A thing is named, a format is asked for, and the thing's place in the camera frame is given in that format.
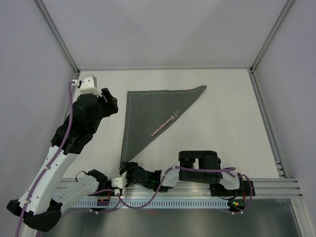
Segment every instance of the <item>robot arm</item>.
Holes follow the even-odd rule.
[[[77,158],[84,146],[92,139],[102,118],[118,112],[117,99],[107,88],[101,91],[96,87],[96,78],[87,76],[82,81],[76,80],[81,95],[73,103],[72,126],[61,152],[53,159],[67,134],[70,116],[57,130],[52,139],[52,146],[44,164],[31,186],[16,200],[11,200],[7,209],[20,216],[24,204],[27,203],[23,215],[24,223],[32,229],[46,232],[60,219],[71,205],[81,198],[102,188],[107,177],[98,171],[89,172],[80,182],[62,192],[55,193],[56,187],[64,173]]]
[[[253,190],[252,194],[255,195],[252,182],[236,179],[237,173],[231,172],[229,175],[221,172],[221,160],[216,152],[211,151],[180,152],[178,164],[173,169],[168,169],[168,175],[162,170],[146,171],[135,162],[123,162],[120,169],[121,177],[110,181],[101,172],[92,170],[75,185],[56,192],[64,173],[92,139],[102,118],[118,112],[117,99],[107,88],[100,91],[96,87],[95,77],[87,76],[82,78],[82,81],[76,80],[74,85],[79,88],[81,95],[73,103],[69,135],[66,136],[70,116],[56,130],[44,164],[31,186],[19,199],[11,200],[7,205],[7,209],[14,215],[21,217],[23,213],[24,223],[30,228],[47,232],[57,224],[69,207],[85,196],[108,188],[114,189],[115,194],[120,196],[123,188],[132,183],[154,191],[160,187],[159,192],[167,192],[179,181],[187,181],[209,184],[211,195],[216,197],[250,196],[250,190]],[[194,172],[197,169],[211,169],[212,172]]]
[[[194,172],[199,169],[223,170],[221,160],[213,151],[182,151],[179,153],[179,161],[175,167],[179,168],[170,170],[163,181],[165,170],[146,171],[136,162],[123,162],[120,174],[127,172],[126,186],[134,183],[154,191],[158,189],[162,181],[159,192],[167,192],[179,181],[209,184],[211,195],[214,197],[250,196],[250,189],[252,188],[254,191],[253,183],[236,178],[240,174],[234,171],[231,171],[230,174],[226,172]]]

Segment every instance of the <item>stitched edge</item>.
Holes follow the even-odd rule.
[[[127,154],[127,146],[128,146],[128,131],[129,131],[129,121],[130,121],[130,107],[132,104],[132,95],[155,95],[155,94],[183,94],[183,93],[192,93],[198,90],[205,90],[205,88],[194,89],[192,91],[181,91],[181,92],[149,92],[149,93],[130,93],[129,94],[129,106],[128,106],[128,122],[127,122],[127,131],[126,131],[126,146],[125,146],[125,153],[124,153],[124,161],[126,161],[126,154]]]

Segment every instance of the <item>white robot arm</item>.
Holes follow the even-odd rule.
[[[117,99],[107,88],[96,87],[96,78],[87,76],[71,82],[81,95],[71,114],[52,139],[44,164],[26,192],[11,200],[7,209],[24,219],[32,229],[49,231],[61,215],[83,197],[107,185],[107,177],[93,170],[72,187],[56,193],[56,187],[83,147],[92,139],[101,119],[118,112]]]

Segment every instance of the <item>white bracket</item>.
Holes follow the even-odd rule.
[[[112,187],[124,189],[127,183],[126,175],[127,172],[123,173],[121,177],[113,178],[111,180]]]
[[[239,189],[240,187],[240,183],[239,183],[239,179],[238,179],[238,174],[237,172],[232,171],[231,172],[235,177],[230,176],[228,173],[226,172],[222,172],[223,175],[223,179],[221,179],[221,181],[219,182],[221,185],[223,185],[225,187],[225,189],[227,190],[236,190]]]
[[[80,86],[80,80],[74,79],[73,82],[74,82],[73,83],[74,86],[76,86],[76,87]]]
[[[101,91],[97,88],[97,78],[93,75],[81,78],[79,91],[81,94],[94,94],[98,97],[102,96]]]

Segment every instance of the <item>white table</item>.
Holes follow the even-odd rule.
[[[161,136],[132,161],[149,171],[165,169],[179,151],[213,150],[224,166],[250,178],[278,178],[277,168],[247,70],[145,70],[81,72],[118,99],[118,114],[104,118],[64,178],[97,169],[119,173],[126,94],[136,90],[180,90],[207,85],[205,92]]]

